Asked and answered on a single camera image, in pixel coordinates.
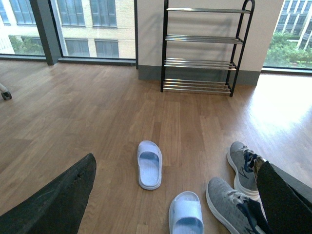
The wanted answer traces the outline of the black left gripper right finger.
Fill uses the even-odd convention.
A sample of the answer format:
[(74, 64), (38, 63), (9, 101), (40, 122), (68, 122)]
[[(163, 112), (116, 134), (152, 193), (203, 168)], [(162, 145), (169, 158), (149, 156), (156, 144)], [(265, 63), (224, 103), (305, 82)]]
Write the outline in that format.
[(286, 183), (269, 162), (260, 166), (256, 184), (272, 233), (312, 232), (312, 203)]

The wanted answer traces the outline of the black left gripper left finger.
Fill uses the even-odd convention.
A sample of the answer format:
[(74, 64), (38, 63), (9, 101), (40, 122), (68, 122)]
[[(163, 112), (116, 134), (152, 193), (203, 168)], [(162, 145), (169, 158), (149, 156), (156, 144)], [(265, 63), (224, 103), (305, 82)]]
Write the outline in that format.
[(0, 217), (2, 234), (76, 234), (97, 163), (92, 153)]

